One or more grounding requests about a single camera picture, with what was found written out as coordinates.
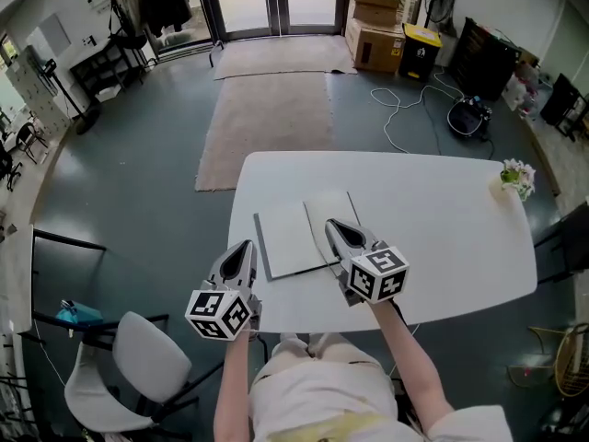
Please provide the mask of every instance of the hanging clothes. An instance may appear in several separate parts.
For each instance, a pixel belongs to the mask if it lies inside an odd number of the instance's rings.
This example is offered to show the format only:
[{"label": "hanging clothes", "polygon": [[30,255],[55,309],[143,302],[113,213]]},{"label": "hanging clothes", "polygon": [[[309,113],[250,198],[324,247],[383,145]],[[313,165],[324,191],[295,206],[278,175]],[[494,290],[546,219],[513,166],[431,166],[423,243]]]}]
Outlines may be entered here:
[{"label": "hanging clothes", "polygon": [[144,29],[144,18],[141,8],[141,0],[115,0],[118,9],[124,14],[126,28],[123,28],[127,36],[136,36]]},{"label": "hanging clothes", "polygon": [[157,37],[162,28],[178,28],[192,18],[189,0],[141,0],[141,8],[149,29]]}]

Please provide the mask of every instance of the beige rug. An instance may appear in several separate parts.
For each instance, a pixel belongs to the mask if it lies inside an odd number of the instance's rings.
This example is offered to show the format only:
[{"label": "beige rug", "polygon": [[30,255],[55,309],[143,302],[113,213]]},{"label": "beige rug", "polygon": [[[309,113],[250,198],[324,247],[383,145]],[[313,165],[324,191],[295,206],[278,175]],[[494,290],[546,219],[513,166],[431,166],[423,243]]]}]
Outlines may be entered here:
[{"label": "beige rug", "polygon": [[342,36],[290,36],[237,41],[226,45],[215,80],[283,72],[357,74]]},{"label": "beige rug", "polygon": [[333,149],[325,75],[268,74],[223,82],[206,137],[196,191],[233,190],[258,151]]}]

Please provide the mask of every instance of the open book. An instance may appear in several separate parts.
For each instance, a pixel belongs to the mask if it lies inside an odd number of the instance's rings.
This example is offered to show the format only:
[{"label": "open book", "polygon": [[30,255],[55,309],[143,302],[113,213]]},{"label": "open book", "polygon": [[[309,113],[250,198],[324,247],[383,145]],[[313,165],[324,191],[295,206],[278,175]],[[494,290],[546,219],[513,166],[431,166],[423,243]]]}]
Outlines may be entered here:
[{"label": "open book", "polygon": [[323,192],[304,201],[256,213],[261,256],[269,278],[325,267],[338,259],[325,234],[325,222],[338,218],[358,223],[347,192]]}]

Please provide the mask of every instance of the small plant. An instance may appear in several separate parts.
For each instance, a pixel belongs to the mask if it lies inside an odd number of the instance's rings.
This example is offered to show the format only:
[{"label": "small plant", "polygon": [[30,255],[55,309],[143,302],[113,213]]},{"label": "small plant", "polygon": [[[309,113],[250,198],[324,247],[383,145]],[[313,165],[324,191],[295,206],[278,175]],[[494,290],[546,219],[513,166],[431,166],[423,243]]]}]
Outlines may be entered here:
[{"label": "small plant", "polygon": [[524,165],[521,160],[503,161],[503,171],[501,172],[501,181],[503,188],[514,188],[522,202],[535,191],[534,174],[536,171],[528,164]]}]

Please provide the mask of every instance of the white pants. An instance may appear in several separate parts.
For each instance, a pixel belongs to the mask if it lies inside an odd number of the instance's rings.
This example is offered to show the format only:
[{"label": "white pants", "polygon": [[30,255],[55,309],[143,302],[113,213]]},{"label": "white pants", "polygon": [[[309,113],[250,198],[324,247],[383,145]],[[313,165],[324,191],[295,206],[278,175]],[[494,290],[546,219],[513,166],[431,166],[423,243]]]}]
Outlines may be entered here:
[{"label": "white pants", "polygon": [[270,361],[260,370],[253,384],[292,366],[314,360],[381,368],[375,358],[336,332],[311,334],[308,346],[293,334],[274,347]]}]

